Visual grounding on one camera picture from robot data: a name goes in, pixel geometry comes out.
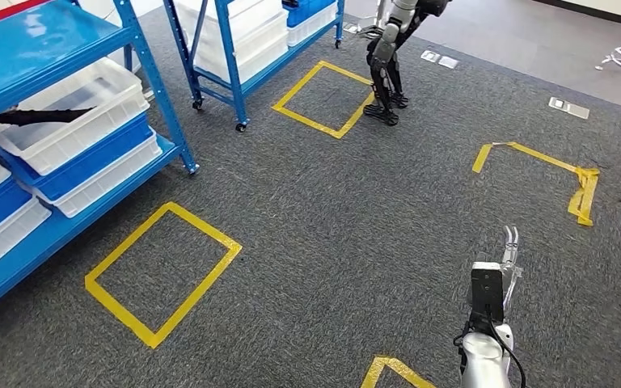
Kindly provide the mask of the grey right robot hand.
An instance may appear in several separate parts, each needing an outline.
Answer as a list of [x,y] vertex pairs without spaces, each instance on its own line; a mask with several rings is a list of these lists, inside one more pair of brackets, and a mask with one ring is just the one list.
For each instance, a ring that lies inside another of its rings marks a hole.
[[500,262],[500,270],[502,274],[503,287],[503,312],[505,323],[508,318],[508,310],[511,306],[511,300],[515,285],[519,278],[522,277],[523,268],[517,266],[519,232],[516,226],[504,226],[505,229],[505,250]]

